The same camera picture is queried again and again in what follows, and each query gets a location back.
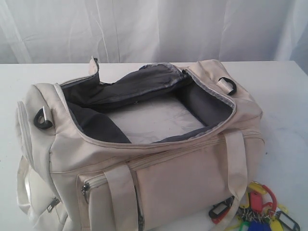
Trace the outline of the cream white duffel bag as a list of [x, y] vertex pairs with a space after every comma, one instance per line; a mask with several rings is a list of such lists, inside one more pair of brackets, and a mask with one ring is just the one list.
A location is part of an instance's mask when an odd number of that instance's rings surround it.
[[[133, 144], [108, 112], [174, 96], [205, 127]], [[264, 153], [262, 110], [221, 62], [142, 66], [114, 83], [32, 85], [16, 108], [17, 202], [36, 231], [148, 231], [240, 202]]]

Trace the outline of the colourful key tag bunch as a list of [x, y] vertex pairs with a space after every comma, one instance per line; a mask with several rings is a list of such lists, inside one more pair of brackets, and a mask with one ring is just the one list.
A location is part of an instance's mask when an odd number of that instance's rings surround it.
[[300, 225], [290, 215], [286, 206], [278, 203], [276, 195], [266, 185], [251, 182], [240, 202], [235, 196], [217, 203], [208, 212], [211, 221], [218, 225], [229, 218], [236, 208], [226, 231], [299, 231]]

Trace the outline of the white backdrop curtain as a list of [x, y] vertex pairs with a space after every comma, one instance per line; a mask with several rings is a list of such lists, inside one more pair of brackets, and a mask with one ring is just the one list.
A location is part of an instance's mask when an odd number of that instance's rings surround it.
[[305, 0], [3, 0], [3, 64], [295, 60]]

